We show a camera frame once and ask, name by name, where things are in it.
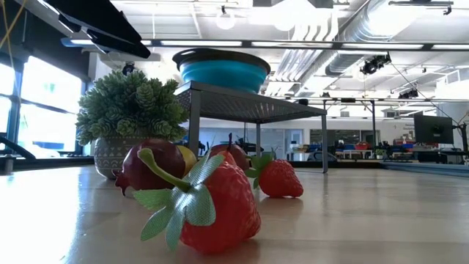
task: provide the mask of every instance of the white ceiling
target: white ceiling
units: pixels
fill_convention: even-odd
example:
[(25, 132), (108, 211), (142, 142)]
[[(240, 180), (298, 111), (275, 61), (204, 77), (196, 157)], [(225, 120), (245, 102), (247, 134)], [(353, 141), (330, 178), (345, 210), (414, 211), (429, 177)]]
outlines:
[[(179, 1), (141, 1), (141, 0), (115, 0), (112, 1), (117, 9), (124, 11), (129, 22), (141, 33), (143, 38), (173, 38), (173, 39), (247, 39), (247, 40), (288, 40), (292, 39), (294, 30), (283, 32), (277, 30), (275, 23), (282, 15), (263, 16), (262, 8), (253, 8), (250, 0), (228, 0), (227, 12), (234, 13), (235, 25), (228, 30), (221, 29), (216, 24), (216, 16), (221, 12), (220, 2), (224, 0), (198, 0), (195, 2)], [(469, 41), (469, 1), (453, 0), (456, 5), (450, 15), (443, 15), (443, 9), (427, 10), (406, 29), (398, 33), (393, 41), (433, 41), (433, 42), (467, 42)], [(365, 0), (349, 0), (350, 7), (337, 11), (339, 25), (344, 23)], [(61, 31), (66, 32), (50, 14), (37, 1), (30, 1), (27, 8), (43, 20), (52, 24)], [(182, 49), (177, 48), (153, 48), (152, 52), (161, 55), (164, 67), (174, 71), (177, 69), (171, 61), (172, 56)], [(282, 60), (283, 50), (243, 49), (259, 56), (272, 65), (275, 70)], [(422, 80), (421, 89), (432, 91), (435, 87), (434, 80), (442, 75), (433, 74), (439, 67), (448, 68), (458, 65), (469, 65), (468, 53), (435, 53), (435, 52), (392, 52), (391, 58), (399, 70), (409, 81)], [(361, 95), (363, 91), (390, 91), (405, 85), (407, 81), (396, 71), (387, 69), (384, 73), (376, 73), (368, 76), (363, 81), (363, 76), (358, 74), (358, 67), (350, 69), (346, 75), (352, 78), (339, 78), (334, 81), (339, 94), (342, 90), (348, 90), (348, 94)], [(423, 67), (428, 67), (426, 73), (422, 73)], [(327, 87), (317, 87), (320, 92)]]

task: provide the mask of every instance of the metal table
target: metal table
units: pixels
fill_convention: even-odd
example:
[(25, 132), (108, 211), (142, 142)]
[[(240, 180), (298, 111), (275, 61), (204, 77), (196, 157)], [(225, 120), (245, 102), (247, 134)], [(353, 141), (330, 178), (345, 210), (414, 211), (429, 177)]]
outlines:
[[(189, 148), (195, 154), (199, 150), (200, 117), (256, 124), (256, 155), (260, 156), (261, 124), (321, 116), (322, 145), (327, 146), (326, 110), (196, 81), (183, 84), (174, 94), (191, 113)], [(328, 171), (327, 155), (322, 157), (322, 171)]]

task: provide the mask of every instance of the strawberry leaves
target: strawberry leaves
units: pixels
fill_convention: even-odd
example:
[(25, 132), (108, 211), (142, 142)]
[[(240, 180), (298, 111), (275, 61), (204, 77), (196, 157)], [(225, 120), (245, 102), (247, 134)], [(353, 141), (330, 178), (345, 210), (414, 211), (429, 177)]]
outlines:
[(224, 161), (222, 155), (209, 159), (209, 153), (182, 179), (164, 172), (155, 163), (151, 150), (139, 151), (139, 158), (156, 174), (176, 188), (172, 190), (134, 191), (134, 197), (154, 213), (141, 231), (143, 241), (155, 237), (166, 228), (166, 243), (170, 249), (177, 247), (185, 221), (194, 226), (210, 226), (215, 222), (216, 212), (212, 197), (203, 182)]
[(264, 154), (261, 158), (251, 157), (252, 168), (244, 171), (247, 177), (253, 178), (253, 188), (259, 187), (259, 176), (262, 170), (273, 160), (273, 154)]

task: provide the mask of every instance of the red apple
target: red apple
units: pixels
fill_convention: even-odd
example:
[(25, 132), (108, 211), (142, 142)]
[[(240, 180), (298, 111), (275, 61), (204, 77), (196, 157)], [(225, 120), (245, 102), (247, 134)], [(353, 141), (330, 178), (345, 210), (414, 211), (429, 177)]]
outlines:
[(232, 134), (229, 134), (229, 143), (228, 144), (220, 144), (212, 147), (210, 149), (210, 157), (213, 155), (217, 155), (221, 152), (227, 151), (232, 154), (234, 162), (236, 165), (240, 167), (243, 171), (249, 169), (249, 161), (246, 159), (246, 153), (244, 150), (236, 145), (232, 144)]
[(185, 162), (179, 148), (164, 139), (147, 139), (130, 149), (125, 156), (122, 171), (114, 173), (117, 177), (116, 186), (122, 189), (122, 194), (125, 195), (128, 186), (135, 190), (173, 188), (172, 184), (155, 175), (140, 160), (137, 152), (142, 148), (152, 150), (155, 162), (161, 169), (179, 179), (184, 176)]

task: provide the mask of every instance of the ceiling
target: ceiling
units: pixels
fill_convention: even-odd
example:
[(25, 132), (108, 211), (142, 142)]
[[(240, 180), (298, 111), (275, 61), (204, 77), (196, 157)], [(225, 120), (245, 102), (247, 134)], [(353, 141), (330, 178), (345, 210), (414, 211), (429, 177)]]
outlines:
[[(300, 1), (307, 0), (284, 0), (284, 2), (287, 1), (300, 3)], [(443, 11), (446, 10), (445, 7), (420, 9), (419, 14), (411, 19), (409, 24), (396, 32), (390, 41), (453, 41), (461, 43), (469, 41), (469, 26), (467, 26), (469, 24), (469, 1), (452, 1), (454, 1), (454, 6), (452, 13), (449, 15), (443, 15)], [(269, 8), (253, 7), (253, 0), (112, 0), (111, 2), (118, 10), (124, 12), (128, 21), (145, 39), (294, 40), (298, 38), (297, 35), (295, 36), (295, 30), (299, 31), (302, 28), (295, 27), (289, 31), (282, 31), (278, 30), (278, 26), (275, 25), (279, 21), (287, 23), (289, 20), (296, 19), (292, 16), (302, 16), (306, 22), (301, 23), (316, 25), (314, 30), (317, 29), (317, 32), (328, 26), (330, 32), (333, 32), (332, 28), (335, 27), (334, 35), (321, 36), (322, 39), (320, 39), (326, 40), (327, 37), (330, 37), (332, 40), (336, 36), (337, 28), (340, 29), (366, 0), (336, 0), (333, 13), (337, 20), (336, 25), (322, 23), (322, 16), (318, 12), (311, 15), (313, 11), (309, 10), (307, 6), (298, 6), (296, 9), (302, 10), (304, 14), (294, 14), (286, 6), (277, 8), (274, 11), (275, 6)], [(231, 29), (222, 29), (217, 24), (217, 21), (221, 21), (220, 23), (226, 26), (232, 22), (231, 18), (217, 18), (221, 14), (222, 4), (226, 6), (228, 14), (234, 16), (234, 26)], [(37, 1), (29, 1), (26, 8), (70, 37), (84, 37), (83, 34), (69, 34), (57, 22), (56, 15), (38, 4)], [(389, 30), (389, 24), (398, 23), (400, 20), (405, 20), (409, 15), (413, 15), (408, 11), (407, 7), (399, 7), (396, 12), (392, 13), (395, 16), (388, 18), (387, 21), (381, 21), (382, 24), (373, 24), (372, 19), (370, 19), (370, 22), (377, 31), (381, 29), (386, 31)], [(311, 39), (317, 40), (318, 34), (311, 35)], [(306, 40), (308, 36), (309, 33), (307, 35), (303, 34), (298, 39)], [(153, 53), (160, 55), (158, 56), (160, 58), (160, 67), (172, 72), (173, 76), (177, 76), (178, 72), (171, 58), (181, 50), (182, 48), (152, 48)], [(263, 58), (270, 63), (273, 71), (277, 71), (282, 60), (285, 59), (285, 50), (243, 49), (242, 52)], [(469, 65), (469, 54), (462, 52), (391, 52), (390, 56), (399, 72), (393, 66), (387, 65), (374, 75), (363, 76), (359, 69), (363, 64), (363, 60), (367, 58), (365, 56), (362, 60), (347, 68), (347, 72), (339, 78), (337, 76), (324, 76), (320, 71), (314, 71), (310, 75), (307, 72), (298, 75), (302, 77), (294, 81), (300, 82), (301, 88), (300, 91), (295, 90), (293, 93), (298, 95), (303, 91), (308, 92), (310, 96), (319, 96), (322, 92), (330, 92), (332, 96), (337, 97), (362, 97), (364, 95), (369, 98), (377, 96), (396, 97), (400, 90), (409, 87), (409, 85), (405, 86), (408, 80), (416, 81), (422, 92), (432, 96), (437, 79), (445, 77), (447, 73), (454, 72), (458, 67)], [(309, 65), (309, 68), (321, 67), (322, 65), (318, 61), (319, 59), (315, 60), (314, 63)], [(272, 78), (278, 78), (278, 76), (273, 74)], [(269, 82), (266, 81), (264, 90), (268, 88), (268, 85)], [(292, 92), (290, 88), (293, 83), (282, 85), (284, 87), (271, 92), (269, 95), (285, 95)]]

